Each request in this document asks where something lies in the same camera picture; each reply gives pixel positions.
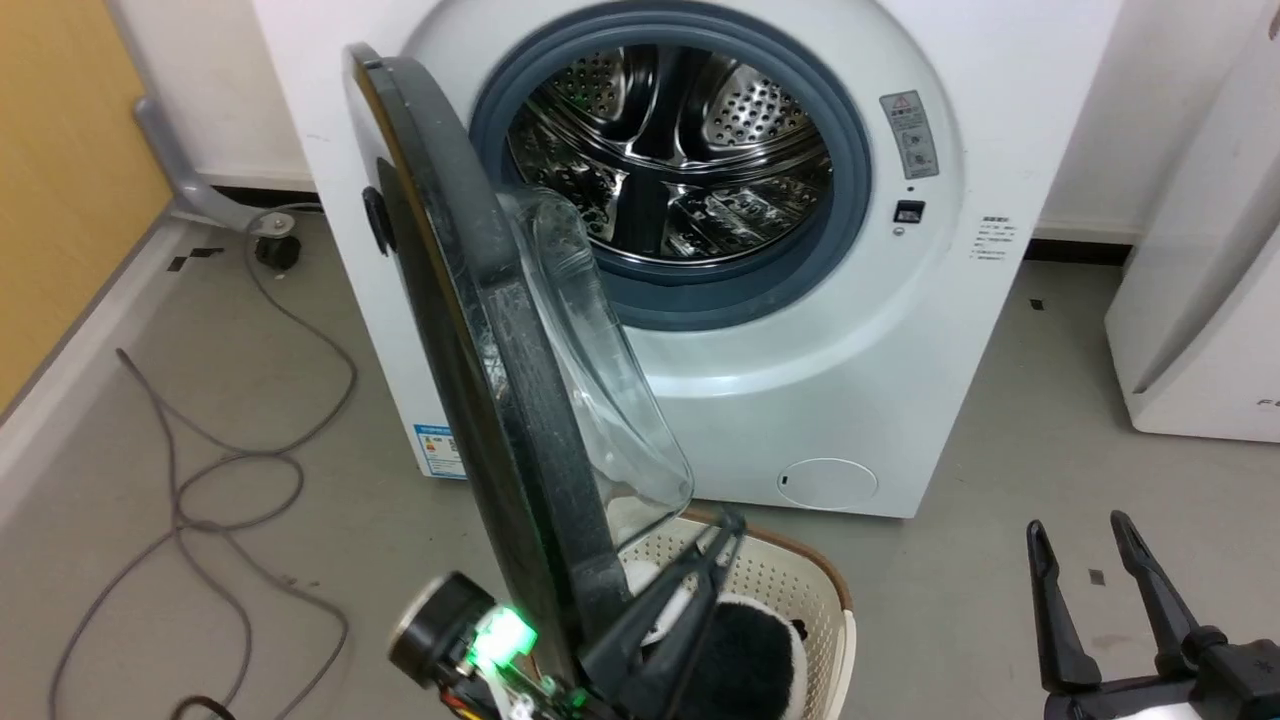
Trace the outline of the black and white plush toy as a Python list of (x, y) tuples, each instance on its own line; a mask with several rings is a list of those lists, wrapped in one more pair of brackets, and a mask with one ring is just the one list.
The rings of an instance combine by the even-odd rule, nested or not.
[(803, 720), (804, 621), (723, 592), (672, 720)]

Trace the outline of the white front-load washing machine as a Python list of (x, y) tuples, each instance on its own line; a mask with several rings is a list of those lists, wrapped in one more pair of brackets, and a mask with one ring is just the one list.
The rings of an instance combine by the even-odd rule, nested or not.
[[(310, 176), (419, 470), (415, 424), (449, 427), (396, 261), (362, 193), (344, 51), (419, 61), (474, 146), (480, 91), (507, 53), (557, 18), (637, 0), (250, 0)], [(799, 509), (780, 473), (859, 462), (879, 488), (852, 512), (915, 516), (1076, 126), (1121, 0), (685, 0), (780, 29), (829, 69), (870, 142), (867, 218), (814, 290), (713, 331), (626, 324), (692, 471), (692, 498)], [(879, 97), (918, 91), (936, 177), (906, 179)], [(923, 222), (893, 223), (900, 200)]]

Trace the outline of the grey rubber door gasket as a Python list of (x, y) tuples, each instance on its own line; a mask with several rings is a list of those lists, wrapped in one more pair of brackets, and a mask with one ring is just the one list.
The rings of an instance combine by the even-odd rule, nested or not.
[(795, 304), (844, 260), (867, 218), (873, 186), (865, 124), (836, 76), (801, 44), (745, 13), (708, 3), (603, 3), (554, 19), (509, 50), (479, 94), (470, 135), (485, 168), (525, 182), (507, 132), (529, 95), (589, 53), (635, 44), (685, 46), (737, 58), (786, 87), (829, 150), (832, 184), (817, 214), (760, 252), (713, 266), (625, 261), (591, 242), (621, 319), (649, 331), (713, 331)]

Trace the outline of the black washing machine door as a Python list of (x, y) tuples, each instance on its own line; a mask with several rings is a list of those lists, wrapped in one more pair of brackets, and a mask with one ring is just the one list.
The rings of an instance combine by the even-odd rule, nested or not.
[(500, 571), (543, 673), (614, 693), (636, 673), (622, 552), (692, 497), (689, 461), (607, 297), (579, 210), (497, 186), (416, 60), (346, 51), (362, 193), (396, 261)]

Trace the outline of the blue energy label sticker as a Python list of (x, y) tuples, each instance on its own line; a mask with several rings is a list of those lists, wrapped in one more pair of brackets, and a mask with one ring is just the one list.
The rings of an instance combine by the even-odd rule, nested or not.
[(413, 434), (421, 454), (425, 477), (466, 480), (466, 468), (449, 427), (415, 424)]

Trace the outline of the yellow wooden panel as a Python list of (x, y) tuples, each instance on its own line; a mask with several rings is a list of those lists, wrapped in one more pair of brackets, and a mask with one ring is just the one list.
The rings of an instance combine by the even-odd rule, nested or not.
[(170, 202), (106, 0), (0, 0), (0, 421)]

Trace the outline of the steel washing machine drum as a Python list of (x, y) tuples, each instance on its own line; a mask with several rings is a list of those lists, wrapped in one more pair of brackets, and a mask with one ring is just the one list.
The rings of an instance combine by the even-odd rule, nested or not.
[(824, 202), (829, 150), (799, 100), (745, 61), (655, 44), (573, 59), (507, 132), (515, 169), (625, 261), (713, 266), (786, 241)]

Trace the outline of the round white filter cover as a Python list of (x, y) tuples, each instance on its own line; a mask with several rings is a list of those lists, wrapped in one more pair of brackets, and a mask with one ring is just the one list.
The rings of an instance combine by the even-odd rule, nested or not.
[(852, 512), (873, 498), (878, 478), (859, 462), (838, 457), (813, 457), (785, 468), (777, 479), (782, 498), (799, 509)]

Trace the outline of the grey warning sticker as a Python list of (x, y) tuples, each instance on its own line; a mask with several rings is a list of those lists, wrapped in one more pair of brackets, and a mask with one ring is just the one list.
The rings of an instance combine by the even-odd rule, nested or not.
[(927, 110), (918, 91), (879, 97), (890, 123), (904, 177), (909, 181), (936, 177), (940, 161)]

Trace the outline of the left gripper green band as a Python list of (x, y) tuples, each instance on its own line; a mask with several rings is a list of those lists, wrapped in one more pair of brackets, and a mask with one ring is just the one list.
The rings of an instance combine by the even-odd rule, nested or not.
[[(745, 720), (744, 609), (721, 600), (748, 524), (722, 509), (582, 652), (599, 693), (630, 693), (643, 720)], [(643, 643), (654, 632), (654, 641)], [(440, 702), (456, 720), (632, 720), (593, 693), (524, 670), (538, 633), (497, 605), (468, 630)]]

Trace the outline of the cream perforated laundry basket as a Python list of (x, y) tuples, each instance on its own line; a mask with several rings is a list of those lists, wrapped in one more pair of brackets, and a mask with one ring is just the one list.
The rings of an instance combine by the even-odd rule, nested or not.
[(858, 629), (845, 579), (817, 551), (750, 530), (723, 592), (759, 600), (805, 623), (808, 693), (803, 720), (838, 720), (849, 696)]

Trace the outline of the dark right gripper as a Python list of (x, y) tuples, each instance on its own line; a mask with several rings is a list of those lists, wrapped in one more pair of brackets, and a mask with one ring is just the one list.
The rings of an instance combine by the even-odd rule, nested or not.
[(1044, 720), (1280, 720), (1280, 644), (1238, 644), (1216, 626), (1198, 626), (1132, 518), (1114, 510), (1110, 525), (1123, 566), (1140, 592), (1157, 646), (1157, 673), (1192, 675), (1102, 682), (1059, 584), (1060, 564), (1047, 530), (1033, 520), (1027, 552), (1041, 685), (1051, 693)]

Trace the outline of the white appliance cabinet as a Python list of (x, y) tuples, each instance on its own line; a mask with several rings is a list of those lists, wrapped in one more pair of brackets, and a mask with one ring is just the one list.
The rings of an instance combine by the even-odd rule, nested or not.
[(1280, 445), (1280, 0), (1174, 167), (1105, 329), (1138, 430)]

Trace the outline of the grey metal table leg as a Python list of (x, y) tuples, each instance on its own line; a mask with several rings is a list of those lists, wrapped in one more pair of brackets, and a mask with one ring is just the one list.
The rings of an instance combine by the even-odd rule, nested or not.
[(255, 209), (218, 192), (195, 169), (156, 99), (140, 97), (133, 115), (172, 187), (174, 208), (180, 215), (265, 238), (283, 238), (292, 233), (296, 220), (291, 214)]

